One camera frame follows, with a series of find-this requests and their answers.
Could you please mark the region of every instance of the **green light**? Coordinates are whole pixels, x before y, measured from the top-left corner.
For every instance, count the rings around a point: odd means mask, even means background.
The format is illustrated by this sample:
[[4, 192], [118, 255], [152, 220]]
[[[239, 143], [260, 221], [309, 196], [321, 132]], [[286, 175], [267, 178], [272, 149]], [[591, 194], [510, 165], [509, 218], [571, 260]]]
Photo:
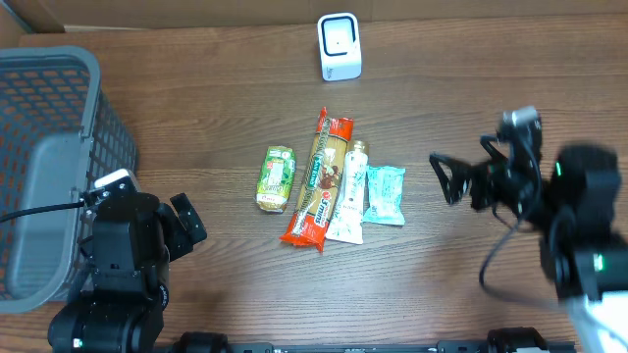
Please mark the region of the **green light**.
[[604, 269], [604, 256], [600, 254], [593, 255], [593, 268], [596, 272], [600, 272]]

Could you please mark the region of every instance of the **white box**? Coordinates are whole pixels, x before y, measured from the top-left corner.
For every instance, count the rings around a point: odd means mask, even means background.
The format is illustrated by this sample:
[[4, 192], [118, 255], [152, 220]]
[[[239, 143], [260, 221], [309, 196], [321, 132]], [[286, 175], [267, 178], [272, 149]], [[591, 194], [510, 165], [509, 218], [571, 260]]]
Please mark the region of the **white box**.
[[318, 21], [323, 79], [334, 81], [362, 74], [357, 19], [350, 13], [330, 14]]

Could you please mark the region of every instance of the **gray plastic basket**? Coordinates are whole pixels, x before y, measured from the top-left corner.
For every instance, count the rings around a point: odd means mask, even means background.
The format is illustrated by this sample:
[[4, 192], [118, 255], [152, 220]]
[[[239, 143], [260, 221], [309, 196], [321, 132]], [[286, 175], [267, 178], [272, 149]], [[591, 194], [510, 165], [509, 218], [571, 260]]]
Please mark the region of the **gray plastic basket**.
[[[0, 50], [0, 212], [77, 202], [114, 170], [134, 171], [135, 143], [78, 47]], [[0, 225], [0, 313], [65, 300], [89, 236], [83, 209]]]

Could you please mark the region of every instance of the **snack package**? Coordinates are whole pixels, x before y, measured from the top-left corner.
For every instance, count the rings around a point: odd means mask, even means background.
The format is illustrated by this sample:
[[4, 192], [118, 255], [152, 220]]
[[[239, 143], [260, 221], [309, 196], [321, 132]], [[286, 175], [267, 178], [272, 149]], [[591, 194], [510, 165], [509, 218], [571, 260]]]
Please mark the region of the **snack package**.
[[282, 213], [288, 204], [294, 179], [294, 152], [284, 146], [268, 147], [257, 181], [257, 205], [268, 212]]
[[352, 140], [344, 155], [344, 173], [338, 204], [325, 237], [331, 240], [362, 244], [364, 186], [369, 161], [366, 142]]
[[325, 232], [342, 178], [344, 153], [352, 132], [352, 119], [332, 119], [323, 108], [296, 210], [281, 240], [296, 246], [316, 245], [323, 251]]
[[380, 225], [405, 225], [401, 214], [401, 192], [405, 169], [395, 167], [369, 167], [369, 208], [363, 222]]

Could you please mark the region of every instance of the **wall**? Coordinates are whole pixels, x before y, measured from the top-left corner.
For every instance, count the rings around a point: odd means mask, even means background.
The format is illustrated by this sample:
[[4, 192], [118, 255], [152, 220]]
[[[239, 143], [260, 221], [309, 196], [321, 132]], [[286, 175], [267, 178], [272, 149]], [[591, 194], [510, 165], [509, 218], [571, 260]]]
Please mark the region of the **wall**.
[[0, 48], [17, 47], [20, 36], [26, 34], [7, 10], [0, 6]]
[[163, 28], [315, 23], [350, 11], [361, 21], [609, 14], [626, 0], [6, 0], [41, 31], [59, 25]]

